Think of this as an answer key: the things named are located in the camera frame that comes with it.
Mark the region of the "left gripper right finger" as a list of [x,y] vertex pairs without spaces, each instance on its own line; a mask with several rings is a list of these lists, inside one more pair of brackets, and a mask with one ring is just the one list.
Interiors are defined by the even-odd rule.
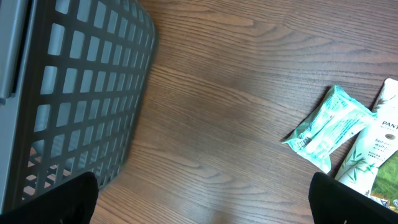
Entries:
[[396,212],[321,172],[312,177],[308,200],[315,224],[397,224]]

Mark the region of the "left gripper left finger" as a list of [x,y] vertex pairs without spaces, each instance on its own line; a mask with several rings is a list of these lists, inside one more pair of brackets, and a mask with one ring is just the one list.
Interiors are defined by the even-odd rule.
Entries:
[[96,176],[85,172],[1,215],[1,224],[89,223],[99,195]]

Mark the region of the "green yellow snack pouch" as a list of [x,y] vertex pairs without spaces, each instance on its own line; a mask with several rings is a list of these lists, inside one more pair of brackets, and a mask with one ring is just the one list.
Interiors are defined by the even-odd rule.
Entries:
[[377,173],[370,199],[397,213],[397,152],[384,162]]

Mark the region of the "white cream tube gold cap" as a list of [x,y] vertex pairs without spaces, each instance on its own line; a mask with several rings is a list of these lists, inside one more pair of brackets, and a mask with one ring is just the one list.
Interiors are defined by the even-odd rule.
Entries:
[[376,119],[359,133],[335,177],[367,197],[380,166],[397,150],[397,80],[384,81],[373,111]]

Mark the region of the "teal wet wipes pack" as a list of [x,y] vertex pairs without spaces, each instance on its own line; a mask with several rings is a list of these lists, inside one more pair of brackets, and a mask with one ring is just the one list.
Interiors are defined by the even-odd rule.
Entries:
[[334,85],[284,144],[327,174],[331,171],[330,154],[375,118],[376,113]]

